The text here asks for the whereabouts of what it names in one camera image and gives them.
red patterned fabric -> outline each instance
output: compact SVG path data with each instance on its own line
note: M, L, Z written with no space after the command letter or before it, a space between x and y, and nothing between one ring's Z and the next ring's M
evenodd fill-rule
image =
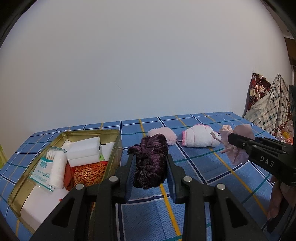
M85 186L100 183L107 165L107 161L100 161L98 163L78 167L70 167L69 163L67 163L64 176L64 186L66 190L70 191L78 183L83 183Z
M253 73L250 92L249 92L249 102L248 110L257 103L261 98L263 98L270 91L270 83L260 74Z

metal screw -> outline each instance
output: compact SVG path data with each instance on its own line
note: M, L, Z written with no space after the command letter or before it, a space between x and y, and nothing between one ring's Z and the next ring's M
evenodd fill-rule
M84 185L83 185L82 183L78 183L78 184L75 186L75 188L76 188L77 190L81 190L81 189L84 188Z
M111 181L111 182L116 182L117 180L118 180L118 177L116 177L116 176L109 177L109 181Z
M183 177L183 180L185 181L185 182L191 182L192 181L192 177L190 177L190 176L185 176L185 177Z
M217 188L220 189L220 190L224 190L226 188L226 186L224 184L222 184L222 183L219 183L217 185Z

dark purple velvet cloth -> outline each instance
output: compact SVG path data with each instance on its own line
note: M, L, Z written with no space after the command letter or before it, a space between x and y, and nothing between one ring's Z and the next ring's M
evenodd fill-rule
M166 155L168 143L164 135L144 137L140 145L128 149L128 154L136 155L136 174L133 186L149 189L158 187L166 178Z

pink trim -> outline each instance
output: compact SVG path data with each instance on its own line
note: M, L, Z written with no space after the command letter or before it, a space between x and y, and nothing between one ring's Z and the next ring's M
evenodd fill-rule
M186 131L182 131L182 146L186 146Z

gold tin box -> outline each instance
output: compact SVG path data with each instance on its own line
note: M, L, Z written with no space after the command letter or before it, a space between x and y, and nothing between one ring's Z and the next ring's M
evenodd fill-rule
M27 170L18 180L13 191L8 198L8 204L13 210L18 219L28 228L32 233L35 232L20 216L20 211L24 205L29 194L33 190L35 183L29 179L29 175L38 164L40 158L45 155L51 146L62 147L65 141L68 139L71 142L76 142L83 139L92 137L100 137L101 143L106 144L108 142L115 142L109 157L108 165L104 173L103 179L108 178L115 174L117 167L120 165L120 159L122 155L122 142L119 130L86 130L86 131L67 131L62 132L52 143L50 143L37 157L33 159Z

